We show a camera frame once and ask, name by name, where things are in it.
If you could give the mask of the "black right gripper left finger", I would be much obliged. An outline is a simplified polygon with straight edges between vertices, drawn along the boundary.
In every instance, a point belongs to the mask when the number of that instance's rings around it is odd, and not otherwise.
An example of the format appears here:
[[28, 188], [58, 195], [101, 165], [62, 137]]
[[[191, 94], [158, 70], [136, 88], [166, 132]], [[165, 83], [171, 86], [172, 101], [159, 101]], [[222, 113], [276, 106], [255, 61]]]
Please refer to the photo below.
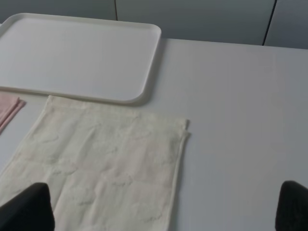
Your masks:
[[0, 207], [2, 231], [53, 231], [55, 219], [46, 183], [27, 187]]

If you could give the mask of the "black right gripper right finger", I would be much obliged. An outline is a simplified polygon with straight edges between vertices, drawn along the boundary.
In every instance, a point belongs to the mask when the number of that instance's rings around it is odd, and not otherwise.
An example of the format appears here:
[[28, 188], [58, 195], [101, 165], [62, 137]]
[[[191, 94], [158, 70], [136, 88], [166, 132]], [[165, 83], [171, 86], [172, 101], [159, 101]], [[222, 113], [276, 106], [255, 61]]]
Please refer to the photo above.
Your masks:
[[289, 180], [280, 189], [275, 218], [277, 231], [306, 231], [308, 229], [308, 189]]

